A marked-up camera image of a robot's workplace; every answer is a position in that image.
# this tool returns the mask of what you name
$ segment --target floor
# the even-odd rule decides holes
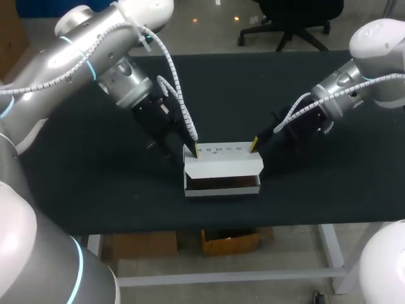
[[[347,49],[350,37],[363,24],[380,18],[384,0],[346,1],[343,14],[332,21],[330,35],[320,28],[310,32],[331,50]],[[246,36],[246,46],[238,47],[241,29],[251,27],[263,17],[258,5],[248,0],[176,0],[173,18],[159,33],[173,54],[239,53],[274,51],[280,33]],[[392,17],[405,20],[405,1],[399,1]],[[33,49],[46,48],[54,38],[57,19],[25,19],[24,24]],[[160,54],[154,43],[152,53]],[[315,51],[294,37],[285,51]],[[144,49],[134,49],[134,56],[145,55]],[[366,224],[336,225],[345,257],[356,244]],[[180,235],[180,242],[190,239],[189,232]],[[122,260],[119,276],[149,276],[155,274],[188,274],[201,272],[299,269],[324,267],[316,226],[286,226],[275,228],[275,240],[263,239],[258,251],[247,255],[203,258],[196,246],[184,247],[173,258]],[[329,304],[363,304],[359,289],[344,296],[333,295],[330,280],[305,279],[291,281],[192,284],[123,288],[122,303],[277,303],[309,304],[314,289],[327,295]]]
[[[342,252],[347,257],[366,224],[335,226]],[[226,271],[307,269],[326,267],[317,226],[274,227],[275,238],[261,237],[260,247],[245,255],[202,257],[198,240],[191,232],[178,233],[177,256],[120,260],[118,275],[158,276]],[[351,294],[333,295],[330,279],[231,282],[122,288],[123,304],[133,303],[282,303],[310,304],[313,290],[327,296],[329,304],[363,304],[359,288]]]

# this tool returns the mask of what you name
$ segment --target office chair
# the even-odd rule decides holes
[[[245,35],[262,32],[284,32],[276,52],[281,52],[287,41],[296,35],[320,51],[328,51],[306,28],[323,26],[323,34],[330,33],[330,20],[343,10],[344,0],[254,0],[266,15],[262,25],[240,31],[238,46],[245,45]]]

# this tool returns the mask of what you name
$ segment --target black table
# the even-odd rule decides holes
[[[175,56],[174,62],[200,142],[214,143],[252,141],[272,110],[348,59],[347,52],[313,52]],[[150,78],[171,81],[163,57],[137,63]],[[146,140],[129,112],[97,85],[86,87],[53,113],[22,156],[37,204],[70,234],[405,217],[402,110],[360,106],[264,179],[259,196],[235,199],[184,198],[181,169],[146,151]]]

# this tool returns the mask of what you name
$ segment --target box flap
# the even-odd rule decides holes
[[[183,147],[184,170],[192,179],[259,175],[263,160],[250,153],[251,142],[198,144],[198,158]]]

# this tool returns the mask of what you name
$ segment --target white box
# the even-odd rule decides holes
[[[183,147],[185,196],[258,194],[263,160],[251,142],[198,144],[198,158]]]

